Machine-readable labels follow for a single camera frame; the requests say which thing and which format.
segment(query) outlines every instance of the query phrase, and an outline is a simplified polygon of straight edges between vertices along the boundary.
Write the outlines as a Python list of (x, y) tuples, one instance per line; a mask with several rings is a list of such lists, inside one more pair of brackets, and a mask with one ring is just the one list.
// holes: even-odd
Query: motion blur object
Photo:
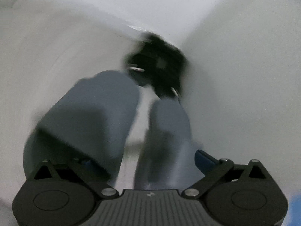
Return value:
[[(40, 120), (12, 205), (18, 224), (281, 225), (287, 200), (259, 160), (236, 165), (194, 147), (178, 99), (182, 53), (150, 35), (126, 64), (128, 75), (80, 80)], [(136, 83), (150, 84), (161, 99), (150, 111), (135, 189), (119, 195), (114, 183), (139, 102)]]

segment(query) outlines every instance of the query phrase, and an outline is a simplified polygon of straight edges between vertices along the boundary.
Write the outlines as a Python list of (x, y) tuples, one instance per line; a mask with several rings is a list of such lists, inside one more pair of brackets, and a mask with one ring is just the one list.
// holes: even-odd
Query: black object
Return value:
[(186, 59), (179, 49), (155, 34), (147, 34), (139, 52), (127, 57), (130, 76), (140, 86), (150, 84), (161, 98), (181, 92), (180, 76)]
[(17, 193), (13, 213), (20, 226), (282, 224), (287, 200), (260, 161), (235, 165), (199, 150), (195, 164), (206, 176), (182, 195), (172, 189), (119, 196), (80, 163), (41, 162)]

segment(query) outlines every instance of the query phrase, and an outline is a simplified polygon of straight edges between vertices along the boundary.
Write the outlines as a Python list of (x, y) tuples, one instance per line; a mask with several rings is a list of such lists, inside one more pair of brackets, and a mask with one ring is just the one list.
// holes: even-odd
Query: white wall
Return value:
[(195, 140), (301, 191), (301, 0), (223, 0), (182, 46)]

